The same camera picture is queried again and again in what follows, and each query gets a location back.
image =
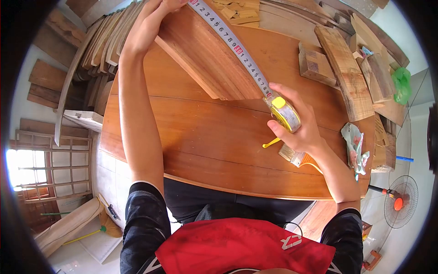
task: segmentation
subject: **wooden table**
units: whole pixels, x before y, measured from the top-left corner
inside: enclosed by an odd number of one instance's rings
[[[313,106],[321,136],[347,162],[340,129],[348,117],[341,93],[300,76],[299,41],[257,28],[234,29],[269,81],[296,89]],[[275,138],[266,126],[271,115],[262,100],[211,99],[156,44],[146,55],[144,68],[163,146],[165,177],[252,196],[332,199],[324,177],[316,169],[309,165],[297,168],[278,154],[282,142],[267,149],[261,147]],[[113,157],[126,161],[118,100],[116,77],[106,106],[100,146]],[[374,151],[374,116],[354,124],[364,133],[362,151],[370,151],[367,174],[359,176],[360,192],[365,196]]]

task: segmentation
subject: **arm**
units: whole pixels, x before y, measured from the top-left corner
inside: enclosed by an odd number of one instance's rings
[[[270,129],[290,148],[298,152],[305,151],[315,159],[337,204],[337,212],[348,207],[360,210],[359,185],[351,170],[319,135],[312,106],[305,104],[293,89],[274,83],[269,83],[269,86],[291,100],[302,123],[301,128],[294,134],[289,133],[275,120],[268,121]]]
[[[128,34],[119,62],[120,127],[132,180],[144,180],[163,194],[160,136],[146,87],[143,59],[158,34],[162,19],[187,1],[150,0]]]

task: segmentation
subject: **hand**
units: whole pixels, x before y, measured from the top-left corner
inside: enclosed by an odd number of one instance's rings
[[[319,135],[313,107],[305,104],[296,90],[275,83],[269,83],[269,87],[290,100],[300,116],[301,127],[293,134],[275,120],[269,120],[268,127],[293,150],[307,152],[312,156],[322,147],[324,142],[324,139]]]
[[[121,55],[122,61],[125,59],[142,60],[157,37],[163,18],[186,3],[187,0],[150,0],[147,2],[126,38]]]

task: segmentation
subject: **paintbrush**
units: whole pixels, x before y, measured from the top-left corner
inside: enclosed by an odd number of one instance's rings
[[[288,147],[286,144],[283,144],[278,154],[280,154],[281,157],[293,163],[297,167],[302,167],[305,164],[312,165],[322,174],[322,171],[316,161],[305,152],[296,152],[292,148]]]

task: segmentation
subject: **tape measure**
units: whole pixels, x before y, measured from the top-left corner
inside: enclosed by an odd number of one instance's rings
[[[271,113],[276,117],[278,122],[291,133],[297,131],[301,126],[301,120],[298,113],[291,104],[269,87],[268,81],[261,73],[257,64],[227,24],[225,24],[203,0],[190,0],[188,5],[191,6],[194,11],[196,11],[196,13],[214,29],[225,44],[227,44],[227,46],[234,52],[260,88],[265,96],[263,100],[268,105]],[[270,143],[264,144],[263,147],[266,148],[279,140],[279,138],[276,138]]]

